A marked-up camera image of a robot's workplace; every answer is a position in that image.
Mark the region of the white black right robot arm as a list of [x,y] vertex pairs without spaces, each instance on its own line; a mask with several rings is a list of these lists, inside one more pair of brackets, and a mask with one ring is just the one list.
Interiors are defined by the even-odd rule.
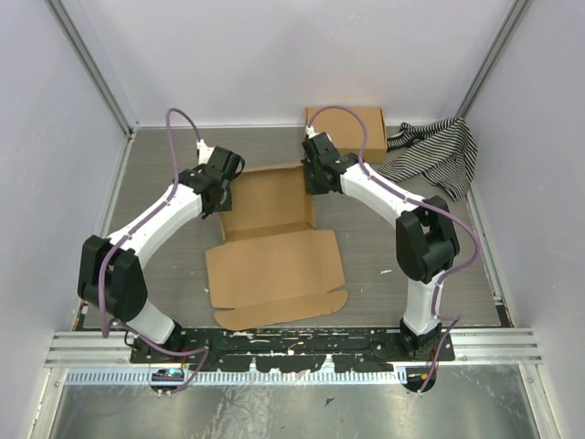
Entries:
[[358,155],[342,155],[325,132],[305,128],[303,176],[306,193],[339,193],[374,210],[395,231],[396,259],[408,278],[407,306],[399,321],[404,354],[423,360],[441,337],[433,309],[441,297],[440,276],[452,268],[459,241],[444,199],[423,198],[389,182]]

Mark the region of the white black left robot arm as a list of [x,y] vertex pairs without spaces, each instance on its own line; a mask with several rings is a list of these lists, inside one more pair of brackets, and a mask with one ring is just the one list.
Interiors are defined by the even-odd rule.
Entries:
[[100,312],[101,333],[112,324],[134,333],[165,363],[184,350],[182,327],[149,299],[144,267],[190,220],[225,208],[230,184],[245,168],[240,155],[198,142],[198,164],[176,171],[171,185],[152,206],[107,237],[90,236],[82,245],[77,293]]

